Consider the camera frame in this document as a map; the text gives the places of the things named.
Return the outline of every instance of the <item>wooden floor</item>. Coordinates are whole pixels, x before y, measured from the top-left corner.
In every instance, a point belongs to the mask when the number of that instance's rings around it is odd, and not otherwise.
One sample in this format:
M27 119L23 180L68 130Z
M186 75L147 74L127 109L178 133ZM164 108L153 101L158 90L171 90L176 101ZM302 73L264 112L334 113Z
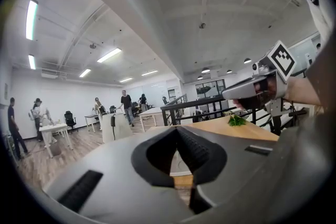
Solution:
M163 125L162 116L156 116L157 125ZM152 117L144 120L146 131L154 126ZM99 123L95 126L96 133L87 130L86 127L80 128L77 131L69 133L73 150L70 150L66 145L65 138L56 135L57 144L60 146L61 154L49 158L47 150L44 148L44 142L37 140L27 140L25 144L30 151L30 154L18 162L18 170L23 179L31 186L42 189L48 182L57 177L62 170L68 165L83 158L86 154L103 144L102 132L99 131ZM140 118L134 119L134 127L131 127L133 134L141 134L142 126ZM188 204L190 197L191 181L189 177L179 177L176 181L176 188L178 189L180 197Z

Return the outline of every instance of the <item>sleeve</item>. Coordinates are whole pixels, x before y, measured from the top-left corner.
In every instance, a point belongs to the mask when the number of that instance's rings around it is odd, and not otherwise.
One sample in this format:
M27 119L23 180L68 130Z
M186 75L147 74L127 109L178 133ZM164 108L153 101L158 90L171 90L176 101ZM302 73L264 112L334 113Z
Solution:
M40 111L37 109L37 107L35 107L33 110L32 110L32 114L36 117L40 114Z

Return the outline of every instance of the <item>white desk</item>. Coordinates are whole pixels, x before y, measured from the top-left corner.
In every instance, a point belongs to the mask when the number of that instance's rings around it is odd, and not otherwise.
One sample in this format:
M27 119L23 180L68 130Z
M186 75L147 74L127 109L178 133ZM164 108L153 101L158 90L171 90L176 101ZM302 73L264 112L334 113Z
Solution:
M160 108L152 108L152 109L149 109L149 110L139 114L142 130L143 130L144 133L146 132L146 130L145 130L145 126L143 125L142 117L153 116L154 124L155 124L155 126L157 126L156 120L155 120L155 115L162 115L162 110Z
M46 139L46 136L45 136L45 134L48 133L48 132L53 132L53 131L61 132L64 135L65 140L68 143L68 146L70 146L70 148L73 150L73 147L72 147L72 144L71 144L71 141L70 141L70 138L69 138L67 127L68 127L68 125L65 124L65 123L40 127L39 131L42 133L43 141L47 146L47 151L49 153L50 158L53 157L53 154L51 153L50 144L48 143L48 141Z
M97 122L96 117L98 117L98 115L85 116L86 127L88 128L88 131L89 131L89 125L91 124L93 132L94 133L96 132L95 127L93 126L93 124Z
M115 127L111 126L111 117L114 116ZM123 113L112 113L103 115L103 122L101 123L103 129L103 142L107 143L110 141L122 139L128 136L132 136L132 130L128 124Z

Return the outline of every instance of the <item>table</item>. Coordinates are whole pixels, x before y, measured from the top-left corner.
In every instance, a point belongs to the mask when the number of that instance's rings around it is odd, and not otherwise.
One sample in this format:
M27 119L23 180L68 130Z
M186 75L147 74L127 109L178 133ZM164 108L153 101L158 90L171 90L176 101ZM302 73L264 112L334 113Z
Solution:
M268 141L278 141L279 139L278 135L271 133L248 121L246 121L246 124L242 126L230 126L228 125L229 119L230 117L226 116L209 121L183 124L182 126L190 126L203 131L241 138L259 139ZM150 130L155 130L161 127L167 127L167 126L151 127Z
M40 127L39 131L42 133L43 141L47 146L47 151L49 153L50 158L53 157L53 154L51 153L50 144L47 142L47 139L45 137L45 133L53 132L53 131L61 132L62 135L64 135L65 140L68 143L68 146L73 150L73 147L72 147L72 144L71 144L71 141L70 141L70 138L69 138L67 127L68 127L68 125L65 124L65 123Z
M156 125L156 120L155 120L155 115L162 115L162 110L160 108L152 108L152 109L149 109L149 110L144 111L144 112L139 114L143 132L146 132L146 130L145 130L145 126L143 125L142 117L153 116L154 124L155 124L155 126L157 126Z
M98 115L88 115L84 117L85 117L86 127L88 128L88 131L89 131L89 125L91 124L93 132L95 133L96 131L95 131L95 127L93 126L93 124L97 122L96 117L98 117Z

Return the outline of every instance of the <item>jeans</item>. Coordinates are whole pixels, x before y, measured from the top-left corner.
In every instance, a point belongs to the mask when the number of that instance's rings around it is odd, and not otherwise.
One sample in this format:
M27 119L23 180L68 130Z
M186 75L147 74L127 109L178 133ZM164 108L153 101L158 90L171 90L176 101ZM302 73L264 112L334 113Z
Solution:
M142 110L142 112L147 111L147 105L146 104L141 104L141 110Z
M18 130L16 129L9 129L10 133L12 134L13 137L13 142L14 142L14 146L15 146L15 152L16 152L16 156L20 159L21 158L21 153L20 153L20 147L19 147L19 143L21 144L23 151L25 153L28 153L28 150L26 148L25 142L23 141L20 133Z
M36 127L36 133L37 133L37 139L43 140L42 133L39 131L40 129L40 118L35 118L35 127Z
M126 118L129 124L133 123L132 107L125 109Z
M98 118L99 118L100 128L103 129L103 116L100 113L98 114Z

